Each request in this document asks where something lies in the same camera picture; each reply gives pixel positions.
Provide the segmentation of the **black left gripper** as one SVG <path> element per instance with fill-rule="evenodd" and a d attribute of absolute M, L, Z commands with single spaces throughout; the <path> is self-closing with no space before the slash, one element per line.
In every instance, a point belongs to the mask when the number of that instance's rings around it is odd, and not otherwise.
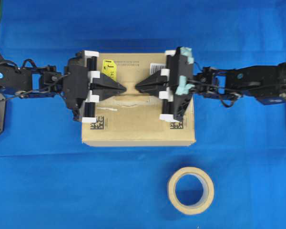
<path fill-rule="evenodd" d="M 74 121 L 82 121 L 87 96 L 89 103 L 99 103 L 126 92 L 123 85 L 106 74 L 95 71 L 98 57 L 99 52 L 97 51 L 83 50 L 78 52 L 75 57 L 70 58 L 64 67 L 65 77 L 62 80 L 62 93 L 67 108 L 73 113 Z"/>

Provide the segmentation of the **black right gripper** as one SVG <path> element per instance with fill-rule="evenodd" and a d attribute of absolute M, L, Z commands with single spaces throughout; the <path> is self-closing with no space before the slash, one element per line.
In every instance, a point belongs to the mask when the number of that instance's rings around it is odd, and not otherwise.
<path fill-rule="evenodd" d="M 163 101 L 160 120 L 169 123 L 182 122 L 192 99 L 190 90 L 194 88 L 189 82 L 193 78 L 192 49 L 177 47 L 176 50 L 167 50 L 165 55 L 166 68 L 137 83 L 135 89 Z"/>

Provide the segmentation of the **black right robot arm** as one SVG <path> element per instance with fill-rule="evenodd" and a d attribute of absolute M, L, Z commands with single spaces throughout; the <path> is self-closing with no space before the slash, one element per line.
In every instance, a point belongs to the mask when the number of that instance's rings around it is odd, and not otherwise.
<path fill-rule="evenodd" d="M 194 75 L 191 48 L 177 47 L 165 55 L 165 68 L 135 86 L 140 93 L 162 100 L 160 120 L 182 122 L 194 94 L 220 100 L 226 108 L 244 95 L 264 105 L 286 102 L 286 62 L 228 70 L 203 67 Z"/>

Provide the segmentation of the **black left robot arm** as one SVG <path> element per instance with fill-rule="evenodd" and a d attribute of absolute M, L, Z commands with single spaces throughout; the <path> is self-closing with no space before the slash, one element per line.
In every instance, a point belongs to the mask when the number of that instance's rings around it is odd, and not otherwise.
<path fill-rule="evenodd" d="M 18 67 L 0 54 L 0 92 L 22 99 L 59 95 L 72 111 L 74 121 L 95 123 L 96 104 L 127 90 L 97 70 L 98 57 L 95 51 L 78 52 L 61 73 L 53 65 L 38 67 L 32 59 Z"/>

